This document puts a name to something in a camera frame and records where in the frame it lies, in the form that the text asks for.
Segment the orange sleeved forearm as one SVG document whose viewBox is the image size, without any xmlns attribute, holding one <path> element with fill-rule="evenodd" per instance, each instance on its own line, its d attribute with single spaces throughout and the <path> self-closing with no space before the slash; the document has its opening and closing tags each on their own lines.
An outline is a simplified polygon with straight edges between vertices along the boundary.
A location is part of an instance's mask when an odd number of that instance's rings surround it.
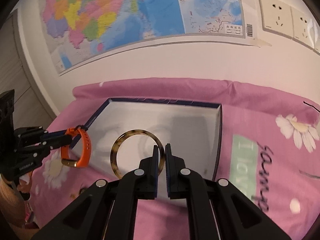
<svg viewBox="0 0 320 240">
<path fill-rule="evenodd" d="M 1 177 L 1 212 L 9 224 L 25 229 L 25 202 L 4 177 Z"/>
</svg>

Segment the person's left hand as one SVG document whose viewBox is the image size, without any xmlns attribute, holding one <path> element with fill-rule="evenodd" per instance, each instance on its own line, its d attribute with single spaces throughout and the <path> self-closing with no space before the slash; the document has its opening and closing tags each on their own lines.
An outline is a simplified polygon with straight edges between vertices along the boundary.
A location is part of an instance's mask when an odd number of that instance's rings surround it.
<svg viewBox="0 0 320 240">
<path fill-rule="evenodd" d="M 19 183 L 17 185 L 17 191 L 21 195 L 24 201 L 28 201 L 30 199 L 30 191 L 32 187 L 32 175 L 33 171 L 21 176 L 19 178 Z"/>
</svg>

